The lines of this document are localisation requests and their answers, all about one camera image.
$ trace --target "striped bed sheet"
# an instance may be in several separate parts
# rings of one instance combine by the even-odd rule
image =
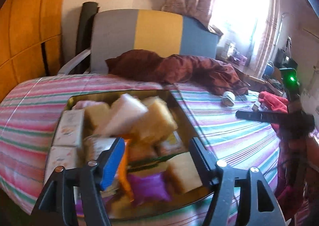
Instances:
[[[0,104],[0,186],[30,214],[44,179],[46,157],[67,100],[74,95],[128,89],[162,89],[153,82],[129,81],[114,75],[68,75],[29,80],[15,87]],[[221,105],[221,97],[198,85],[167,86],[187,114],[206,149],[234,167],[257,166],[270,187],[277,185],[278,143],[270,124],[239,121],[235,112],[249,108],[258,93],[237,96],[233,107]],[[230,222],[237,214],[234,190]],[[114,222],[113,225],[199,225],[211,197],[191,206],[148,219]]]

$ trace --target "metal rivet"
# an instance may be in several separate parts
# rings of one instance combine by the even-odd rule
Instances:
[[[218,161],[217,161],[217,165],[218,165],[219,167],[224,168],[224,167],[227,166],[227,162],[224,161],[224,160],[218,160]]]
[[[87,164],[90,166],[90,167],[94,167],[98,164],[98,162],[96,162],[96,160],[90,160],[89,162],[87,162]]]
[[[63,170],[64,170],[64,167],[63,167],[63,166],[58,166],[58,167],[56,167],[56,168],[54,169],[54,171],[57,172],[57,173],[60,173],[60,172],[62,172]]]
[[[253,172],[253,173],[259,172],[259,169],[256,168],[256,167],[252,167],[252,168],[250,168],[250,170],[251,170],[251,172]]]

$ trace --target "brown blanket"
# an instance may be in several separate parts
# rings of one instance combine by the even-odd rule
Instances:
[[[195,81],[215,95],[231,91],[247,94],[248,88],[230,64],[203,56],[160,57],[147,50],[130,50],[106,60],[109,73],[137,81],[172,84]]]

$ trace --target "orange package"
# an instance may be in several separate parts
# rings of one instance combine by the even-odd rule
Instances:
[[[123,187],[125,193],[129,197],[130,201],[134,200],[133,191],[131,189],[130,183],[127,181],[127,165],[128,165],[128,147],[130,144],[131,139],[125,139],[125,150],[121,162],[117,168],[117,179],[120,182],[121,186]]]

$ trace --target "yellow sponge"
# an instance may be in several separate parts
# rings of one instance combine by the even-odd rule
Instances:
[[[96,129],[101,122],[107,119],[110,107],[107,103],[100,103],[84,108],[84,117],[92,129]]]
[[[148,111],[134,124],[131,133],[137,140],[154,145],[175,131],[177,124],[166,103],[159,97],[149,97],[143,104]]]
[[[172,157],[167,161],[167,164],[166,174],[177,193],[185,194],[202,186],[202,181],[189,152]]]

